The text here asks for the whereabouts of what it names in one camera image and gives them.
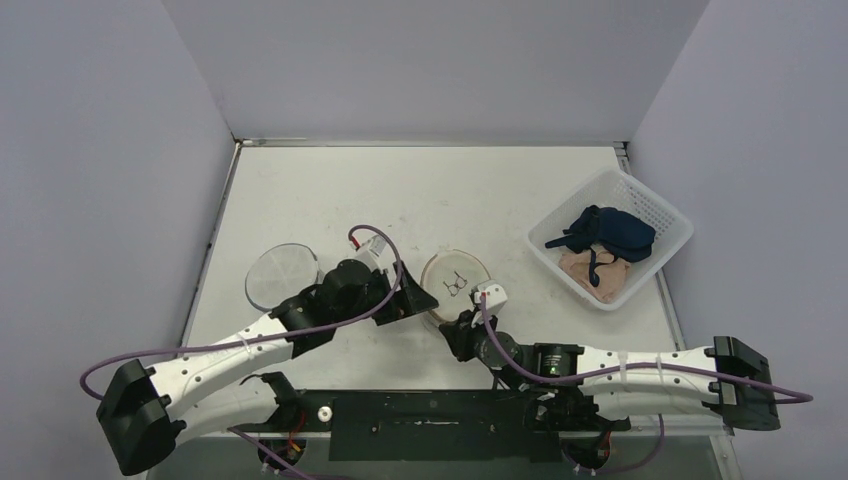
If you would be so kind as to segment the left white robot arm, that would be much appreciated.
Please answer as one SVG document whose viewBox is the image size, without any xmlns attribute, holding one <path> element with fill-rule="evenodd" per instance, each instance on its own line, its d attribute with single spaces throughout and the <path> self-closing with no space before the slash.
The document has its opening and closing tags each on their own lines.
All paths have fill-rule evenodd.
<svg viewBox="0 0 848 480">
<path fill-rule="evenodd" d="M 322 282 L 283 300 L 270 312 L 213 345 L 173 360 L 118 367 L 96 416 L 119 470 L 142 473 L 195 437 L 243 424 L 282 431 L 297 420 L 295 392 L 283 375 L 264 368 L 292 360 L 333 339 L 347 320 L 385 325 L 438 307 L 406 271 L 346 259 Z"/>
</svg>

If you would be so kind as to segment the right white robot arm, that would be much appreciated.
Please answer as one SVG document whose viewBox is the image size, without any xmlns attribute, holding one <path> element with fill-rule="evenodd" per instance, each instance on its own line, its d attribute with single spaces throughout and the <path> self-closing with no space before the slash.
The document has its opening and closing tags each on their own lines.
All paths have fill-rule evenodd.
<svg viewBox="0 0 848 480">
<path fill-rule="evenodd" d="M 576 344 L 522 345 L 467 310 L 439 326 L 454 357 L 478 360 L 509 388 L 537 391 L 538 426 L 565 431 L 633 416 L 712 416 L 733 429 L 781 423 L 765 356 L 735 337 L 685 351 L 611 351 Z"/>
</svg>

